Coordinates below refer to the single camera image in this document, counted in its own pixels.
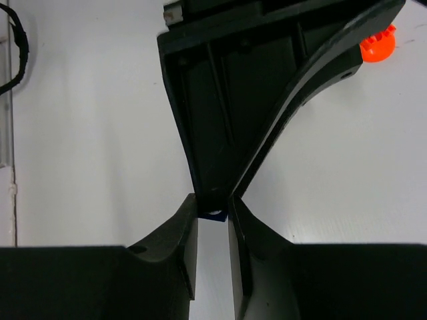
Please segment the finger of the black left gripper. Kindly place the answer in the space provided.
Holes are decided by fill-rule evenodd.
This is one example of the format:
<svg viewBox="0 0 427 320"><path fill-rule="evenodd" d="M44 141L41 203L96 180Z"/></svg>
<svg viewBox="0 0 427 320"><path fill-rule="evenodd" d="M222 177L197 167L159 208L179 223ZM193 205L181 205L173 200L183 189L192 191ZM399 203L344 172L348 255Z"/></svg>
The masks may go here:
<svg viewBox="0 0 427 320"><path fill-rule="evenodd" d="M266 119L308 58L304 24L289 19L225 35L169 31L157 44L199 208L222 210Z"/></svg>

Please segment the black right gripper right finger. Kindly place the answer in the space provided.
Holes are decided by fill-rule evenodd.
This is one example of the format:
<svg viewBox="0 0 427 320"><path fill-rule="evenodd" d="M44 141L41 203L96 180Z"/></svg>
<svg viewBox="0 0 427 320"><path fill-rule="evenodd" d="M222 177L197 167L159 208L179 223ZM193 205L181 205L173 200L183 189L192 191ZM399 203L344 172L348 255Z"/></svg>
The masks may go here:
<svg viewBox="0 0 427 320"><path fill-rule="evenodd" d="M426 246L295 244L229 209L237 319L425 319Z"/></svg>

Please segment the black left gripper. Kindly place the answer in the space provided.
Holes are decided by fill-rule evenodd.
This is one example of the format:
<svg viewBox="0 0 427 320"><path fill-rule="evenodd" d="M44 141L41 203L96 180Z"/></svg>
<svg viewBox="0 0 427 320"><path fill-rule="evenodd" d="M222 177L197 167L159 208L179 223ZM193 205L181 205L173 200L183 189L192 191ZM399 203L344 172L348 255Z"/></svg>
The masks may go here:
<svg viewBox="0 0 427 320"><path fill-rule="evenodd" d="M362 64L350 60L359 52L363 39L385 30L397 16L404 1L174 1L163 7L167 29L164 37L222 27L235 21L251 24L264 17L307 17L315 24L344 22L320 45L286 85L284 94L257 134L255 150L242 177L230 192L241 197L273 147L283 128L306 101L327 87L345 79Z"/></svg>

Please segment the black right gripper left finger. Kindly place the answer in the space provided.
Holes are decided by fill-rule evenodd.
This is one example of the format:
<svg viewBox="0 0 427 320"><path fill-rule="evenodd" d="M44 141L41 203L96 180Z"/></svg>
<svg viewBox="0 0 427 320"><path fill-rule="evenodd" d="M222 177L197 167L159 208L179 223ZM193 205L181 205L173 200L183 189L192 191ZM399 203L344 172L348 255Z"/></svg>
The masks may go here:
<svg viewBox="0 0 427 320"><path fill-rule="evenodd" d="M2 319L187 319L195 297L197 201L129 247L1 250Z"/></svg>

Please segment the orange round lego piece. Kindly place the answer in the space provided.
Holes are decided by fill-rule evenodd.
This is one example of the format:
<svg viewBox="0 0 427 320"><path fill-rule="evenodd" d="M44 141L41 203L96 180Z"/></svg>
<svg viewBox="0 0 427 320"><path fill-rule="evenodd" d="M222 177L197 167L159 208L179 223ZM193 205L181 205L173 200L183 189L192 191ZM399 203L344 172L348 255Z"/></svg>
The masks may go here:
<svg viewBox="0 0 427 320"><path fill-rule="evenodd" d="M396 48L395 31L396 27L391 24L387 29L365 38L360 43L363 62L377 63L389 58Z"/></svg>

